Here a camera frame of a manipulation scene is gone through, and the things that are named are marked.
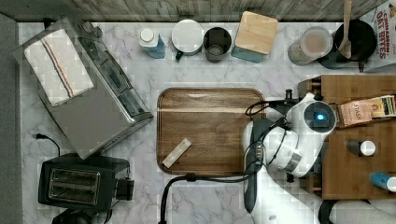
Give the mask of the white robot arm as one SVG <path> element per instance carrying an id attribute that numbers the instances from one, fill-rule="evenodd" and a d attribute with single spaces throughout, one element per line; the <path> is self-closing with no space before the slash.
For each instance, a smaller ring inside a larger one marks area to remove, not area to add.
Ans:
<path id="1" fill-rule="evenodd" d="M 333 109 L 308 93 L 303 100 L 273 101 L 284 116 L 254 119 L 242 134 L 244 206 L 254 224 L 319 224 L 307 205 L 281 188 L 269 175 L 273 167 L 303 177 L 314 166 L 327 136 L 336 126 Z"/>

